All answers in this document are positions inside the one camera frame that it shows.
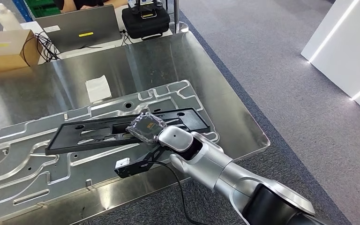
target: metal sheet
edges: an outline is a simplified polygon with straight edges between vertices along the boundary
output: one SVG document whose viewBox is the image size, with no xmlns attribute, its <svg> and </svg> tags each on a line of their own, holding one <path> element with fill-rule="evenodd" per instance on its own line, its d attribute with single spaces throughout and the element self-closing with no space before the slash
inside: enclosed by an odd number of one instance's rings
<svg viewBox="0 0 360 225">
<path fill-rule="evenodd" d="M 114 164 L 135 161 L 152 150 L 144 143 L 61 155 L 45 155 L 45 147 L 64 122 L 139 114 L 142 109 L 168 111 L 192 107 L 211 127 L 205 136 L 217 142 L 214 126 L 188 81 L 174 82 L 0 130 L 0 221 L 40 203 L 115 178 Z M 167 161 L 169 153 L 160 160 Z"/>
<path fill-rule="evenodd" d="M 191 32 L 2 74 L 0 128 L 90 105 L 85 82 L 102 75 L 113 98 L 189 80 L 220 134 L 218 144 L 228 156 L 244 158 L 270 144 Z M 40 205 L 2 224 L 72 224 L 175 182 L 165 168 L 158 167 L 126 179 L 109 180 L 91 190 L 85 188 L 78 195 Z"/>
</svg>

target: metal pole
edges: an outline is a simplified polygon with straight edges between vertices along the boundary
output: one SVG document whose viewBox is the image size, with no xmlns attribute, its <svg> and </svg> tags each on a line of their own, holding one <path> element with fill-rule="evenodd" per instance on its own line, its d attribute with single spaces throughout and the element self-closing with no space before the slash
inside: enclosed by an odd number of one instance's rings
<svg viewBox="0 0 360 225">
<path fill-rule="evenodd" d="M 179 0 L 174 0 L 174 33 L 178 34 L 179 32 Z"/>
</svg>

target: person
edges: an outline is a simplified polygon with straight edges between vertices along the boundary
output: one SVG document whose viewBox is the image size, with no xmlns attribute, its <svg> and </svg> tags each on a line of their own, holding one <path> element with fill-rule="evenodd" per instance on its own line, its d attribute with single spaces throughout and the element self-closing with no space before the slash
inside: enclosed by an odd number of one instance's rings
<svg viewBox="0 0 360 225">
<path fill-rule="evenodd" d="M 128 0 L 53 0 L 61 13 L 93 8 L 98 5 L 113 5 L 114 8 L 126 5 Z"/>
</svg>

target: laptop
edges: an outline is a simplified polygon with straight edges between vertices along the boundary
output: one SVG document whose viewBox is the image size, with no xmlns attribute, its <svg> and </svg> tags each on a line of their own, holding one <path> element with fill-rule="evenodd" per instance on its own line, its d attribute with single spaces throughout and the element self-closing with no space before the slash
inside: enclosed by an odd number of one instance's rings
<svg viewBox="0 0 360 225">
<path fill-rule="evenodd" d="M 101 6 L 36 19 L 61 52 L 122 39 L 113 6 Z"/>
</svg>

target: aluminum plate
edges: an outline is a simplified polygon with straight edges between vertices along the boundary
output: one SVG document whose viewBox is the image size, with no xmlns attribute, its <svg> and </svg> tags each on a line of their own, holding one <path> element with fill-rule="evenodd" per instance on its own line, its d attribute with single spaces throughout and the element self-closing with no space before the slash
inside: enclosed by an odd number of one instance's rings
<svg viewBox="0 0 360 225">
<path fill-rule="evenodd" d="M 203 134 L 217 142 L 219 135 L 189 81 L 174 82 L 99 104 L 0 129 L 0 221 L 88 191 L 91 185 L 119 179 L 115 162 L 137 160 L 151 150 L 144 143 L 45 156 L 45 147 L 64 122 L 195 108 L 210 125 Z M 168 162 L 166 153 L 161 161 Z"/>
</svg>

